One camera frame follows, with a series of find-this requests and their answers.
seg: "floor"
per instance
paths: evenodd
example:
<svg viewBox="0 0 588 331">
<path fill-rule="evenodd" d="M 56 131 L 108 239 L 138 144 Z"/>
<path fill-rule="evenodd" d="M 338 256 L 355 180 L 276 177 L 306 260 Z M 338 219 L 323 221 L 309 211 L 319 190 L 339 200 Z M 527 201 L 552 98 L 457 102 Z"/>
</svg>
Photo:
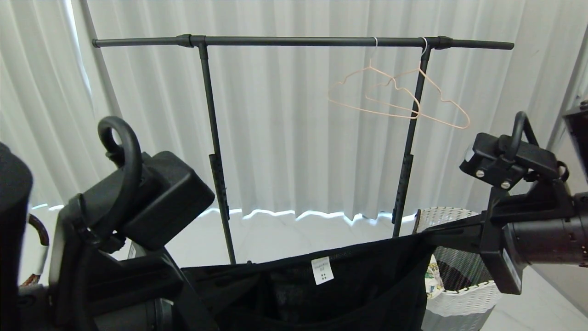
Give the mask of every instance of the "floor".
<svg viewBox="0 0 588 331">
<path fill-rule="evenodd" d="M 35 210 L 34 214 L 44 221 L 50 233 L 54 232 L 57 211 Z M 386 239 L 391 237 L 393 227 L 387 215 L 378 220 L 358 217 L 350 221 L 340 214 L 307 214 L 296 218 L 289 212 L 258 212 L 242 217 L 237 211 L 231 214 L 230 223 L 238 262 L 265 262 Z M 412 228 L 411 221 L 404 222 L 401 235 L 410 234 Z M 22 279 L 28 277 L 40 255 L 37 242 L 34 230 L 27 227 L 21 263 Z M 200 216 L 166 247 L 181 267 L 229 263 L 216 211 Z M 114 256 L 125 259 L 127 254 L 128 247 Z M 41 278 L 45 284 L 48 267 L 47 262 Z M 523 294 L 503 295 L 482 329 L 494 330 L 588 330 L 588 318 L 527 267 L 523 274 Z"/>
</svg>

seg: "laundry basket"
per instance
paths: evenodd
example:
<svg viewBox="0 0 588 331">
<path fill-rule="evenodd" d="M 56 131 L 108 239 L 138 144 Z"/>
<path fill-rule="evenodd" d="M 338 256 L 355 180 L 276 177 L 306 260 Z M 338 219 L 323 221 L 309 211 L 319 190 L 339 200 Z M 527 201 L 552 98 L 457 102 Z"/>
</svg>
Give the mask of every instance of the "laundry basket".
<svg viewBox="0 0 588 331">
<path fill-rule="evenodd" d="M 419 210 L 414 233 L 477 213 L 452 207 Z M 423 331 L 477 331 L 501 297 L 478 254 L 438 247 L 434 254 L 444 290 L 427 301 Z"/>
</svg>

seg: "black metal garment rack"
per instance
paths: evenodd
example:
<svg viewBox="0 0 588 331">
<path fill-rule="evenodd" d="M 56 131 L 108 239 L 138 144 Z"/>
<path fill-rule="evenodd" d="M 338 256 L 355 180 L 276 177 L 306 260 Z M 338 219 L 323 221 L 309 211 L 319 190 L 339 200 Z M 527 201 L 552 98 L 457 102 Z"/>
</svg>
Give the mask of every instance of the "black metal garment rack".
<svg viewBox="0 0 588 331">
<path fill-rule="evenodd" d="M 424 37 L 424 38 L 377 38 L 379 47 L 419 47 L 423 49 L 420 57 L 420 69 L 427 71 L 427 63 L 433 49 L 457 48 L 485 48 L 485 49 L 513 49 L 511 42 L 498 41 L 477 41 L 459 40 L 449 37 Z M 177 37 L 163 38 L 127 38 L 127 39 L 95 39 L 92 41 L 94 47 L 117 47 L 117 46 L 147 46 L 147 45 L 177 45 L 183 47 L 198 47 L 202 63 L 202 74 L 204 77 L 204 88 L 206 102 L 208 104 L 208 115 L 211 122 L 212 143 L 214 154 L 209 155 L 212 176 L 214 178 L 216 196 L 219 203 L 222 227 L 225 232 L 225 241 L 229 252 L 231 264 L 235 264 L 235 250 L 229 228 L 229 204 L 226 198 L 225 176 L 222 168 L 221 146 L 219 143 L 218 127 L 216 125 L 215 103 L 212 94 L 211 69 L 208 64 L 208 46 L 315 46 L 315 47 L 374 47 L 374 37 L 365 38 L 339 38 L 339 37 L 209 37 L 204 35 L 179 35 Z M 420 102 L 423 94 L 425 77 L 419 74 L 416 82 L 415 97 Z M 416 102 L 412 106 L 413 111 L 419 111 Z M 415 137 L 416 118 L 411 119 L 406 136 L 404 157 L 398 191 L 393 210 L 392 223 L 394 224 L 393 237 L 400 234 L 400 224 L 404 212 L 406 193 L 412 169 L 413 155 L 410 153 L 412 142 Z"/>
</svg>

